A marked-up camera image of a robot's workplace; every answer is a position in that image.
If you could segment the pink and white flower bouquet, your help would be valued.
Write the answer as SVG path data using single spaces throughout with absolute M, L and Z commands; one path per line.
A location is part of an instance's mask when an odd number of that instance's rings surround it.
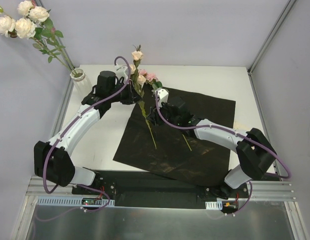
M 144 82 L 141 82 L 139 80 L 141 77 L 145 78 Z M 144 69 L 139 70 L 138 81 L 142 85 L 143 84 L 149 84 L 150 86 L 152 86 L 152 88 L 153 88 L 152 91 L 156 90 L 157 88 L 160 88 L 160 85 L 161 85 L 161 82 L 159 81 L 159 79 L 157 78 L 157 76 L 154 73 L 147 73 L 147 71 Z

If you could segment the peach rosebud flower stem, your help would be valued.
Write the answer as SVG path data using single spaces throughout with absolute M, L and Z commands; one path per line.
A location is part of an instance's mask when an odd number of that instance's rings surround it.
M 134 45 L 134 48 L 135 48 L 135 51 L 131 53 L 133 63 L 130 65 L 130 70 L 131 70 L 130 80 L 133 84 L 135 91 L 141 97 L 141 100 L 139 100 L 138 105 L 141 110 L 141 114 L 144 118 L 144 121 L 148 127 L 154 148 L 157 149 L 157 144 L 156 144 L 153 132 L 152 132 L 152 128 L 150 126 L 150 122 L 147 120 L 147 113 L 145 110 L 145 101 L 143 99 L 144 94 L 145 94 L 143 90 L 143 86 L 146 83 L 147 79 L 144 75 L 140 73 L 140 70 L 139 70 L 139 66 L 144 57 L 144 54 L 142 53 L 142 46 L 140 44 L 137 46 Z

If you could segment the green leafy flower stem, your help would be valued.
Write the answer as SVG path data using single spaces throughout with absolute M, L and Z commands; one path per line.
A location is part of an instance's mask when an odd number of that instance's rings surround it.
M 56 36 L 63 38 L 64 35 L 57 30 L 50 18 L 50 11 L 44 7 L 37 6 L 32 0 L 25 0 L 19 3 L 18 13 L 22 16 L 16 21 L 14 30 L 20 39 L 32 40 L 32 46 L 47 55 L 49 63 L 56 59 L 71 73 L 73 69 L 69 67 L 62 55 L 62 48 L 56 41 Z

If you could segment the white peony flower stem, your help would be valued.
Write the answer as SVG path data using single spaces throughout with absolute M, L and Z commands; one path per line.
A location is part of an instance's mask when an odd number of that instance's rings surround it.
M 0 6 L 0 35 L 32 40 L 32 46 L 46 55 L 49 63 L 57 60 L 71 75 L 77 76 L 75 66 L 66 55 L 66 47 L 60 41 L 64 35 L 55 28 L 50 11 L 38 6 L 34 0 L 24 0 L 18 4 L 17 12 L 21 18 L 15 20 Z

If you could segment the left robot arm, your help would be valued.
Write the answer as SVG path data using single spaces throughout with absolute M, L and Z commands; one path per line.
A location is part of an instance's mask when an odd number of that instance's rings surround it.
M 36 176 L 61 187 L 83 185 L 84 190 L 91 195 L 100 191 L 101 183 L 97 173 L 75 166 L 71 156 L 82 137 L 111 108 L 112 103 L 133 105 L 141 100 L 133 85 L 128 82 L 128 73 L 126 67 L 101 71 L 96 85 L 83 98 L 69 123 L 47 142 L 38 141 L 35 144 Z

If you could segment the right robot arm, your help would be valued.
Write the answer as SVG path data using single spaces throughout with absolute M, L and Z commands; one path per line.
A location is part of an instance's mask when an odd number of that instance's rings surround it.
M 221 199 L 232 197 L 250 180 L 261 180 L 276 159 L 274 148 L 259 129 L 238 131 L 194 115 L 180 97 L 173 102 L 157 100 L 147 120 L 155 126 L 167 124 L 191 138 L 217 144 L 237 154 L 239 164 L 228 171 L 221 183 L 210 188 L 211 194 Z

